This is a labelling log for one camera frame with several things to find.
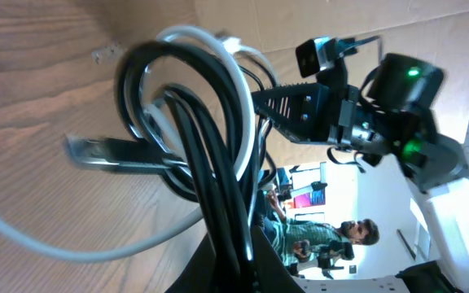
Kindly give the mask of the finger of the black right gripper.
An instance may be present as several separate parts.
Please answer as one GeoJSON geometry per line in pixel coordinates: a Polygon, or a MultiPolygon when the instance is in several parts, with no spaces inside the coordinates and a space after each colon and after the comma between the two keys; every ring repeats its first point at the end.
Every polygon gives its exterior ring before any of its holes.
{"type": "Polygon", "coordinates": [[[274,128],[278,130],[288,141],[296,144],[327,144],[331,123],[321,121],[300,121],[298,123],[274,122],[274,128]]]}
{"type": "Polygon", "coordinates": [[[300,122],[306,114],[312,116],[329,94],[329,88],[319,83],[283,85],[252,92],[256,113],[273,122],[300,122]]]}

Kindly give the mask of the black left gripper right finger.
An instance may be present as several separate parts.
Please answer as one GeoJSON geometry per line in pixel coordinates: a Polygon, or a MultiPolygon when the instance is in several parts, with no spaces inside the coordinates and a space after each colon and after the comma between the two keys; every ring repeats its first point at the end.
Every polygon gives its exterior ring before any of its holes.
{"type": "Polygon", "coordinates": [[[251,236],[254,265],[261,292],[303,293],[304,291],[286,271],[263,230],[258,226],[253,226],[251,236]]]}

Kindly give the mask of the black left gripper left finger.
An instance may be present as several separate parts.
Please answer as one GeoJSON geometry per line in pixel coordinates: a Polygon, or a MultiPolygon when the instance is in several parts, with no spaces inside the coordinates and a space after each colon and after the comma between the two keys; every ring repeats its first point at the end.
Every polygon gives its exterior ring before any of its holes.
{"type": "Polygon", "coordinates": [[[216,257],[209,237],[204,236],[190,261],[166,293],[213,293],[216,257]]]}

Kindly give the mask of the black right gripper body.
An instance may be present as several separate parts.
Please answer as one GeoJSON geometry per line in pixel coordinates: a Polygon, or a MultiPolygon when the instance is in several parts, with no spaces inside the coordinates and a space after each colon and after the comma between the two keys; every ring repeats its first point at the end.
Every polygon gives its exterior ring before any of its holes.
{"type": "Polygon", "coordinates": [[[320,114],[320,142],[344,151],[381,152],[381,135],[373,130],[373,114],[358,106],[359,89],[352,85],[334,90],[323,88],[320,114]]]}

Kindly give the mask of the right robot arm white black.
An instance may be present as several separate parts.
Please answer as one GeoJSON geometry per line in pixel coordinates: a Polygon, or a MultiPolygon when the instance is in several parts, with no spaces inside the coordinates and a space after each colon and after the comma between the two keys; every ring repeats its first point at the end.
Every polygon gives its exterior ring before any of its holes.
{"type": "Polygon", "coordinates": [[[361,87],[338,63],[314,83],[256,91],[256,112],[289,141],[352,152],[377,165],[393,155],[423,213],[452,288],[469,292],[469,165],[461,145],[438,133],[432,102],[444,72],[389,53],[361,87]]]}

